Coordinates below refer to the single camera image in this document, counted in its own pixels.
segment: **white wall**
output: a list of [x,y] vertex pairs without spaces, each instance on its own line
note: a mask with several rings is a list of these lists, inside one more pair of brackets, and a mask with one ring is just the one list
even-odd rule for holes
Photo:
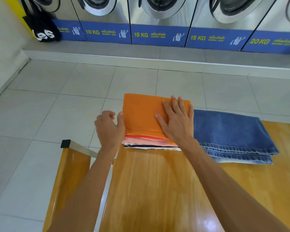
[[0,0],[0,93],[29,59],[21,48],[31,35],[4,0]]

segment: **glossy table surface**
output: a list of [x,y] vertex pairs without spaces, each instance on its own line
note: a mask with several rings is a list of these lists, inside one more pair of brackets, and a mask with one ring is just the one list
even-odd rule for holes
[[[290,228],[290,124],[263,124],[280,151],[274,164],[221,166]],[[224,230],[182,152],[121,147],[99,231]]]

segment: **washing machine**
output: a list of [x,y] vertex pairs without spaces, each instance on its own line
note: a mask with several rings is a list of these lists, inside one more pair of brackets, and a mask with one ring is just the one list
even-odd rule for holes
[[127,0],[72,0],[88,41],[131,44]]
[[241,50],[275,0],[199,0],[186,47]]
[[290,0],[277,0],[243,51],[290,54]]
[[[25,0],[28,8],[32,11],[30,2]],[[34,0],[44,11],[50,13],[53,22],[62,33],[63,40],[85,41],[86,37],[71,0]]]
[[197,0],[128,0],[132,43],[184,47]]

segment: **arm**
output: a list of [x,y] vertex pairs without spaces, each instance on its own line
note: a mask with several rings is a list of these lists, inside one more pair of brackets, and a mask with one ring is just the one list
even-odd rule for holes
[[156,118],[166,136],[178,144],[187,156],[224,230],[290,232],[278,218],[230,177],[193,138],[192,105],[187,115],[182,98],[178,98],[179,105],[174,96],[171,98],[173,109],[163,103],[169,123],[160,115],[156,115]]
[[108,172],[125,136],[122,112],[117,116],[117,125],[114,115],[104,111],[97,117],[95,125],[101,142],[97,159],[48,232],[93,232]]

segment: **blue denim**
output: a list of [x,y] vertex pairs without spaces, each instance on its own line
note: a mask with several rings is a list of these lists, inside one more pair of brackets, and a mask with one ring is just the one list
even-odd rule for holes
[[194,138],[216,162],[272,164],[279,154],[258,117],[194,110]]

